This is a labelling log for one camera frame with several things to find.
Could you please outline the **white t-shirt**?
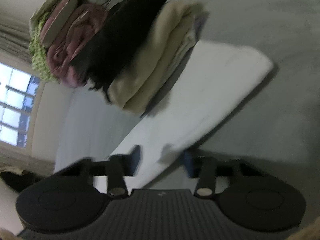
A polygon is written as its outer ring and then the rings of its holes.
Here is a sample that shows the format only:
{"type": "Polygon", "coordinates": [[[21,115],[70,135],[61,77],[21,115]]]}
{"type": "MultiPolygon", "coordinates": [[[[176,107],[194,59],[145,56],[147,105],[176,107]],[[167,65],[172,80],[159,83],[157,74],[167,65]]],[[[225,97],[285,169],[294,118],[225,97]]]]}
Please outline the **white t-shirt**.
{"type": "Polygon", "coordinates": [[[142,158],[129,190],[140,189],[166,170],[195,142],[220,124],[269,74],[273,62],[259,50],[200,40],[165,97],[114,150],[135,145],[142,158]]]}

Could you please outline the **beige folded garment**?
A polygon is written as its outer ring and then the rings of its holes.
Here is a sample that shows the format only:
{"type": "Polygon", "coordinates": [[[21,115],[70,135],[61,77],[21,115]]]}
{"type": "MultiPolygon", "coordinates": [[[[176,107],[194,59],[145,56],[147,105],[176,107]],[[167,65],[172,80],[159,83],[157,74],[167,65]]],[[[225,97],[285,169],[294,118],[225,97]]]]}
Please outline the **beige folded garment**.
{"type": "Polygon", "coordinates": [[[169,1],[160,10],[146,42],[111,83],[107,98],[123,111],[143,114],[155,94],[197,42],[201,3],[169,1]]]}

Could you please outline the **black folded garment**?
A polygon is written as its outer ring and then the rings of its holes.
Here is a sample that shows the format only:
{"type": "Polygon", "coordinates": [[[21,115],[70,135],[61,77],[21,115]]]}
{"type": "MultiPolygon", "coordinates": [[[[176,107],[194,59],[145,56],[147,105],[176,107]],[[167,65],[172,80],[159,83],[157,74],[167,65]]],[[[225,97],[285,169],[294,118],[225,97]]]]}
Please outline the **black folded garment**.
{"type": "Polygon", "coordinates": [[[129,66],[166,1],[123,0],[109,10],[104,26],[71,60],[92,90],[107,91],[129,66]]]}

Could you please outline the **pink quilt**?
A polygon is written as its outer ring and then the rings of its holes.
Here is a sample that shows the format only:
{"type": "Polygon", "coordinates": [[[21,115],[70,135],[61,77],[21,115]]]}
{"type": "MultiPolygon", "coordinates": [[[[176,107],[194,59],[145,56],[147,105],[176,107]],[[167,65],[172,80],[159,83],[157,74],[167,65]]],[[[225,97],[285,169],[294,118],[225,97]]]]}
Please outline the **pink quilt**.
{"type": "Polygon", "coordinates": [[[48,68],[58,81],[72,88],[86,84],[84,71],[76,70],[71,61],[102,28],[106,18],[106,8],[93,3],[82,4],[71,14],[47,51],[48,68]]]}

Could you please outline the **window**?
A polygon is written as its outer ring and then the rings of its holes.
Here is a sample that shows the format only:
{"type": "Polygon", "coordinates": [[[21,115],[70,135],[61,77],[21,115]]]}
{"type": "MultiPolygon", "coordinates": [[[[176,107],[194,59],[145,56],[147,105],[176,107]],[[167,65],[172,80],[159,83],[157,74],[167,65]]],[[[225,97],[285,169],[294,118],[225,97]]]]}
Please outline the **window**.
{"type": "Polygon", "coordinates": [[[1,142],[25,148],[40,79],[1,64],[1,142]]]}

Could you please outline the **green patterned blanket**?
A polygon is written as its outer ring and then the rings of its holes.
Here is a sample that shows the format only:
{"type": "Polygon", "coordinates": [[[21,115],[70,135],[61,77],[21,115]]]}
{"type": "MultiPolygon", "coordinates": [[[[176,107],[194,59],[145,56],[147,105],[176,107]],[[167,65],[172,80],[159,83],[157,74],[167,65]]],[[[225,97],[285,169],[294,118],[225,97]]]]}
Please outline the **green patterned blanket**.
{"type": "Polygon", "coordinates": [[[49,18],[50,12],[45,12],[36,25],[34,34],[31,36],[29,52],[31,54],[32,69],[38,73],[40,79],[45,82],[58,83],[58,79],[50,72],[47,63],[47,49],[40,44],[40,34],[44,24],[49,18]]]}

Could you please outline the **pink white pillow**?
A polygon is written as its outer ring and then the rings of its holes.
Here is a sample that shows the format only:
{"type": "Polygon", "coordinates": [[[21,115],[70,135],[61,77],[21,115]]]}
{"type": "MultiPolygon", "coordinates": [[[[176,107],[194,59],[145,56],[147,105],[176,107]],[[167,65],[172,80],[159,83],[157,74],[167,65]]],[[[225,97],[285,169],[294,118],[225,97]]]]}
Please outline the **pink white pillow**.
{"type": "Polygon", "coordinates": [[[49,15],[40,33],[40,44],[49,48],[78,5],[78,0],[61,0],[49,15]]]}

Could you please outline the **grey curtain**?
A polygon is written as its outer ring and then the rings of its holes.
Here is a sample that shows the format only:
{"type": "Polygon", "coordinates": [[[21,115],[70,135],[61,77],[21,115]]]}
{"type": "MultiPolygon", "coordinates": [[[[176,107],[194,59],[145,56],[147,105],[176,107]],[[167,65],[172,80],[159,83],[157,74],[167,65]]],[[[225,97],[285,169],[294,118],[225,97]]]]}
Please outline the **grey curtain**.
{"type": "Polygon", "coordinates": [[[29,26],[14,18],[1,15],[1,50],[31,64],[29,26]]]}

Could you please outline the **pale green pillow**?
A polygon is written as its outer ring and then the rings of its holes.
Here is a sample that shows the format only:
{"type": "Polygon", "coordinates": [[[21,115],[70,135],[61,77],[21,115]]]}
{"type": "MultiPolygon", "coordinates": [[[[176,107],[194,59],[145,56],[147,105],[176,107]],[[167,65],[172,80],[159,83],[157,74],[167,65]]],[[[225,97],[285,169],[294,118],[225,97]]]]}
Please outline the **pale green pillow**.
{"type": "Polygon", "coordinates": [[[61,0],[46,0],[43,5],[41,5],[31,16],[29,20],[29,31],[30,36],[32,37],[35,33],[35,28],[37,27],[39,23],[40,17],[48,11],[51,11],[57,3],[59,3],[61,0]]]}

